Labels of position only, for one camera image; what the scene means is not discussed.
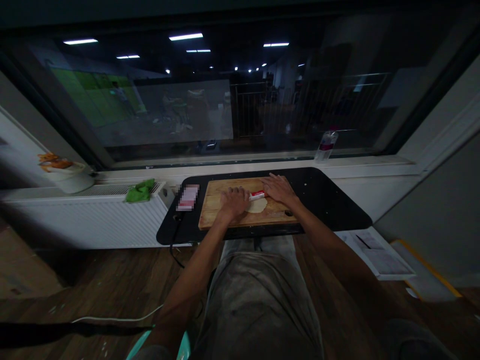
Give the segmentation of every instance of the dough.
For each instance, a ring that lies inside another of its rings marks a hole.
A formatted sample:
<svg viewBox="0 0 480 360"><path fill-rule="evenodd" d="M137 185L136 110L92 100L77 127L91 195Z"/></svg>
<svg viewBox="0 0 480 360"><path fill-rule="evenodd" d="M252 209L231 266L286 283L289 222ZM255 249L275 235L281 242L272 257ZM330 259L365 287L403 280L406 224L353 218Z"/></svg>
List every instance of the dough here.
<svg viewBox="0 0 480 360"><path fill-rule="evenodd" d="M261 213L263 210L265 210L268 203L269 202L264 197L259 198L257 200L250 201L250 206L247 207L246 212L253 213L253 214Z"/></svg>

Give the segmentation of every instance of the teal object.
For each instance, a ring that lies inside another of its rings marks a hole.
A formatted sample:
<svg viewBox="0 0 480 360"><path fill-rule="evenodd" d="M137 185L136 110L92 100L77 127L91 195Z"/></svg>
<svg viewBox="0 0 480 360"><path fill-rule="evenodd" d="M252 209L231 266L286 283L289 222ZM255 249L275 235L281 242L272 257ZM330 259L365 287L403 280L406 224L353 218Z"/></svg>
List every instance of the teal object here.
<svg viewBox="0 0 480 360"><path fill-rule="evenodd" d="M145 340L149 337L152 330L145 331L145 333L140 336L136 344L131 349L130 353L126 357L126 360L131 360L142 348L145 343ZM188 360L190 357L190 339L185 331L183 333L183 337L181 338L180 349L178 349L178 355L176 356L176 360Z"/></svg>
<svg viewBox="0 0 480 360"><path fill-rule="evenodd" d="M142 348L145 340L147 340L151 332L152 330L145 331L143 335L140 336L136 344L133 346L133 349L130 351L130 353L126 357L126 360L131 360L139 352L139 350Z"/></svg>

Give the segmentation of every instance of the cardboard box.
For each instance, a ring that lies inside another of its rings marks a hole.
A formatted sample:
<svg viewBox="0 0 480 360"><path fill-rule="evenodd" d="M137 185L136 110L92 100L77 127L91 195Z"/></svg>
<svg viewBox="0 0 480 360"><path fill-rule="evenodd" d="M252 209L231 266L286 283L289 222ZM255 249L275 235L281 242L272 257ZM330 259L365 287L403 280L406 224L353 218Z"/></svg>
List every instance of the cardboard box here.
<svg viewBox="0 0 480 360"><path fill-rule="evenodd" d="M0 299L48 297L63 289L57 274L0 219Z"/></svg>

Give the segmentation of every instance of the metal railing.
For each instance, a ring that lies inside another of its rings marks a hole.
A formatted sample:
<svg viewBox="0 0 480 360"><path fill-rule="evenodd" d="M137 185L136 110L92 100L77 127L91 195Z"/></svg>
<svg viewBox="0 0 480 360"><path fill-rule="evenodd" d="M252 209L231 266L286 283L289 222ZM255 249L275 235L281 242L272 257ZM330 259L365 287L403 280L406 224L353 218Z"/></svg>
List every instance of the metal railing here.
<svg viewBox="0 0 480 360"><path fill-rule="evenodd" d="M370 73L306 81L301 90L271 90L266 82L232 84L236 136L274 134L303 136L339 130L368 132L390 73Z"/></svg>

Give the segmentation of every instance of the hand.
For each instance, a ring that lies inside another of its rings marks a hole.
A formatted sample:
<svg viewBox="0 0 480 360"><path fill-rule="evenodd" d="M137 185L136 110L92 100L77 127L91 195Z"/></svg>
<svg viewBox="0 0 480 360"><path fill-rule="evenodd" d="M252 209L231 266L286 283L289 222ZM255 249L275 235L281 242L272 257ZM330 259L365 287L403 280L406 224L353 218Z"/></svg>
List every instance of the hand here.
<svg viewBox="0 0 480 360"><path fill-rule="evenodd" d="M217 216L225 217L228 223L240 216L249 207L250 193L243 187L228 188L220 196L221 209Z"/></svg>
<svg viewBox="0 0 480 360"><path fill-rule="evenodd" d="M299 198L295 195L294 190L290 186L289 182L280 175L273 175L270 173L270 177L263 177L260 179L263 183L263 189L273 200L281 202L287 206L292 201Z"/></svg>

